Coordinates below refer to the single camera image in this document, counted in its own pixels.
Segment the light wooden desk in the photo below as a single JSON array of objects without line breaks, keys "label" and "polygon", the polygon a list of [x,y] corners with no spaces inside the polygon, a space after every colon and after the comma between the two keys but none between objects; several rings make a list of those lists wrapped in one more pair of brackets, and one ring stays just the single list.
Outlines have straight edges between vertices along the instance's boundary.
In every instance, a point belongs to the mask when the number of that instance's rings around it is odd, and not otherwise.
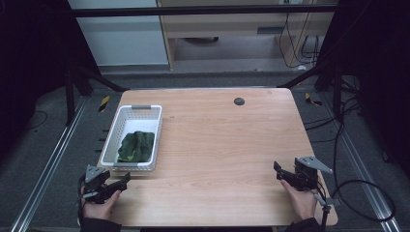
[{"label": "light wooden desk", "polygon": [[[333,4],[338,0],[156,1],[160,7],[195,7]],[[163,15],[161,24],[168,39],[274,35],[285,64],[294,66],[302,61],[305,38],[326,35],[333,16],[332,13]]]}]

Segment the aluminium floor rail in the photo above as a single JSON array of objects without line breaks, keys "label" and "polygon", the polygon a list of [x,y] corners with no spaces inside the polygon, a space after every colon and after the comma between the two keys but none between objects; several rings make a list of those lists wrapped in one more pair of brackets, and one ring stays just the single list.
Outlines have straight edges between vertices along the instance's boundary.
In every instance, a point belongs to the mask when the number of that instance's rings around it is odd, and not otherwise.
[{"label": "aluminium floor rail", "polygon": [[[348,207],[353,213],[358,217],[365,218],[369,221],[380,223],[385,232],[402,232],[398,222],[395,219],[395,203],[392,198],[379,186],[376,185],[373,177],[370,175],[365,164],[363,163],[357,149],[354,147],[350,135],[347,131],[344,130],[344,124],[339,120],[344,118],[343,110],[339,115],[335,115],[333,112],[332,102],[328,94],[320,94],[324,107],[327,109],[329,115],[335,119],[334,126],[337,129],[337,135],[334,145],[334,179],[336,188],[334,193],[339,193],[342,187],[347,186],[348,184],[358,183],[362,186],[366,198],[375,214],[375,217],[367,216],[363,213],[360,213],[358,210],[350,207],[348,202],[341,197],[340,201],[346,207]],[[337,144],[341,142],[345,150],[346,156],[349,158],[349,161],[352,165],[352,168],[355,171],[357,176],[356,179],[347,180],[339,182],[337,180]]]},{"label": "aluminium floor rail", "polygon": [[49,186],[49,183],[63,157],[69,142],[73,136],[73,133],[78,125],[78,122],[84,112],[88,97],[80,97],[78,104],[74,110],[74,116],[72,121],[64,127],[64,130],[56,143],[53,152],[51,153],[47,163],[35,184],[31,194],[26,200],[23,208],[18,216],[15,218],[9,232],[26,232],[34,214],[44,198],[44,194]]}]

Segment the black curtain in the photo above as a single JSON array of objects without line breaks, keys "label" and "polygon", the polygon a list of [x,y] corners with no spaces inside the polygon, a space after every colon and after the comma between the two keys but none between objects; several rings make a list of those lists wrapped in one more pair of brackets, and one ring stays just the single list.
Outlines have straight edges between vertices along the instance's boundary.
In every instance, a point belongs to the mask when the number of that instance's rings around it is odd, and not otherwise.
[{"label": "black curtain", "polygon": [[42,95],[65,85],[64,67],[99,71],[68,0],[0,0],[0,163]]},{"label": "black curtain", "polygon": [[338,0],[322,46],[360,80],[360,99],[390,159],[410,180],[410,0]]}]

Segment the white cabinet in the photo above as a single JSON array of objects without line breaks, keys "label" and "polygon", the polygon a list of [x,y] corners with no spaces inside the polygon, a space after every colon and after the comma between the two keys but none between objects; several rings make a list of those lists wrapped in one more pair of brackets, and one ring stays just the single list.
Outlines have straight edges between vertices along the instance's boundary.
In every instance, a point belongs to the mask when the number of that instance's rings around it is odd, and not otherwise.
[{"label": "white cabinet", "polygon": [[[69,0],[73,10],[151,8],[156,0]],[[78,24],[99,67],[167,65],[157,15],[79,17]]]}]

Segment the black metal frame strut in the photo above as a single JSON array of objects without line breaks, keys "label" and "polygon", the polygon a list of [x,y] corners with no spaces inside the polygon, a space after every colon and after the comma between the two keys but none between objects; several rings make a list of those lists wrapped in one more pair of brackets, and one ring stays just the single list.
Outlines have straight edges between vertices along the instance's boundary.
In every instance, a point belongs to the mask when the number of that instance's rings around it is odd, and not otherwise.
[{"label": "black metal frame strut", "polygon": [[342,66],[339,61],[323,61],[317,64],[314,68],[303,72],[296,78],[279,85],[279,88],[290,89],[298,83],[303,82],[311,76],[317,75],[318,79],[314,84],[314,88],[319,91],[325,91],[330,85],[333,85],[333,112],[337,116],[341,113],[341,76]]},{"label": "black metal frame strut", "polygon": [[127,91],[127,88],[121,87],[105,79],[101,74],[92,72],[84,67],[76,66],[66,68],[64,79],[66,87],[67,126],[72,123],[75,115],[73,88],[76,88],[81,96],[90,96],[93,93],[93,88],[88,81],[89,78],[98,81],[100,84],[115,92]]}]

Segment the white plastic basket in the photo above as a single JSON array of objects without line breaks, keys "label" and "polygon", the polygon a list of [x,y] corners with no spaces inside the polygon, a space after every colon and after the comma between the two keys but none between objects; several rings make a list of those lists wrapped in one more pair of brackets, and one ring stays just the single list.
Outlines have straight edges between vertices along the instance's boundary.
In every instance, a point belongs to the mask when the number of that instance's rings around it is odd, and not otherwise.
[{"label": "white plastic basket", "polygon": [[[112,171],[153,171],[161,137],[160,105],[122,105],[115,115],[111,129],[102,149],[100,164]],[[155,141],[151,159],[147,162],[118,162],[118,149],[128,133],[153,132]]]}]

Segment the black metal crossbar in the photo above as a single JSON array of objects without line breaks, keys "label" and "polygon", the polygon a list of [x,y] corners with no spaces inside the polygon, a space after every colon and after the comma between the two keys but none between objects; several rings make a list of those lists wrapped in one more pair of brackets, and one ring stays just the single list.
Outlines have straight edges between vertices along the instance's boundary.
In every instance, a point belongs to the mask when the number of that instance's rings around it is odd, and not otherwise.
[{"label": "black metal crossbar", "polygon": [[74,17],[105,16],[151,16],[151,15],[237,15],[237,14],[281,14],[281,13],[329,13],[335,12],[339,4],[313,5],[248,5],[248,6],[195,6],[124,9],[81,9],[70,10]]}]

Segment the person's left hand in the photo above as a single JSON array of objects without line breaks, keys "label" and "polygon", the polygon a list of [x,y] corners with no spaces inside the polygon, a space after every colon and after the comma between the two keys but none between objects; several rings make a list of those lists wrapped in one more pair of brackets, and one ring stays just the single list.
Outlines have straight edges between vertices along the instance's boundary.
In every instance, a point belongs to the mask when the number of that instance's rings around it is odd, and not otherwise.
[{"label": "person's left hand", "polygon": [[116,201],[120,198],[121,191],[116,190],[103,204],[96,204],[81,200],[82,215],[84,218],[109,220]]}]

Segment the black yellow striped tape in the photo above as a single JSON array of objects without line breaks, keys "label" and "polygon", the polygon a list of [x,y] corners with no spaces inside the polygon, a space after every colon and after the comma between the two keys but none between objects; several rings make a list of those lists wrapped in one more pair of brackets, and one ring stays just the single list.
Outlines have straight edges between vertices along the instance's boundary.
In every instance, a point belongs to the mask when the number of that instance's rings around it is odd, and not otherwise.
[{"label": "black yellow striped tape", "polygon": [[305,101],[306,101],[307,103],[310,103],[310,104],[313,104],[313,105],[316,105],[316,106],[321,106],[321,105],[323,105],[321,101],[314,101],[314,100],[311,98],[311,96],[310,96],[309,93],[305,93]]},{"label": "black yellow striped tape", "polygon": [[106,106],[107,106],[107,104],[108,104],[108,102],[109,102],[109,99],[110,99],[110,96],[109,96],[109,95],[104,96],[104,97],[102,98],[102,101],[101,101],[101,104],[100,104],[100,106],[99,106],[98,112],[104,112],[104,110],[105,110],[105,108],[106,108]]}]

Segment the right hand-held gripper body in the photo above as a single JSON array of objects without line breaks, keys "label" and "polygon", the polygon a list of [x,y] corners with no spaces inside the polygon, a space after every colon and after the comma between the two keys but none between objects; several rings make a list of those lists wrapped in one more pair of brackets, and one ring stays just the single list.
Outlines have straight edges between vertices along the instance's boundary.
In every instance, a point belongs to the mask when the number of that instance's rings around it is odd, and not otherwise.
[{"label": "right hand-held gripper body", "polygon": [[316,189],[318,186],[318,172],[333,174],[334,170],[320,161],[316,156],[295,158],[294,162],[296,184],[298,191]]}]

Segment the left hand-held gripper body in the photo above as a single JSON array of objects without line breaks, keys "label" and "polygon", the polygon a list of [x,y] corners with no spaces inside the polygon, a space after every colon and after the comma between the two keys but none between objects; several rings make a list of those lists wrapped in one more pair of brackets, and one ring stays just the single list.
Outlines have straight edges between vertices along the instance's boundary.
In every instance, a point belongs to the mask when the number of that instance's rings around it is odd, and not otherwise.
[{"label": "left hand-held gripper body", "polygon": [[102,204],[107,196],[105,195],[105,181],[110,177],[110,171],[102,167],[87,166],[84,177],[84,190],[82,197],[86,201]]}]

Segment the dark green leafy vegetable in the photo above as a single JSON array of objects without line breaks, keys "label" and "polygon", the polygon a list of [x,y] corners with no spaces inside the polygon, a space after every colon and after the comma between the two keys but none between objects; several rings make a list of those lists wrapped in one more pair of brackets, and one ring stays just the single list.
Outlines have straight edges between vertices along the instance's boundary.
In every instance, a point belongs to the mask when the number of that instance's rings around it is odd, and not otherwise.
[{"label": "dark green leafy vegetable", "polygon": [[118,162],[147,162],[151,159],[155,141],[153,132],[137,130],[128,133],[118,149]]}]

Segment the person's right hand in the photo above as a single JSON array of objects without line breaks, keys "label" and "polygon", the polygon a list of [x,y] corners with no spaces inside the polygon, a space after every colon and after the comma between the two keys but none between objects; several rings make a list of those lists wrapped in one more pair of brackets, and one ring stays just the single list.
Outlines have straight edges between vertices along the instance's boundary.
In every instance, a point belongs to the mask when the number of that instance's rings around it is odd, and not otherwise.
[{"label": "person's right hand", "polygon": [[280,180],[279,182],[288,193],[296,215],[301,220],[314,218],[317,205],[315,193],[311,190],[297,191],[285,180]]}]

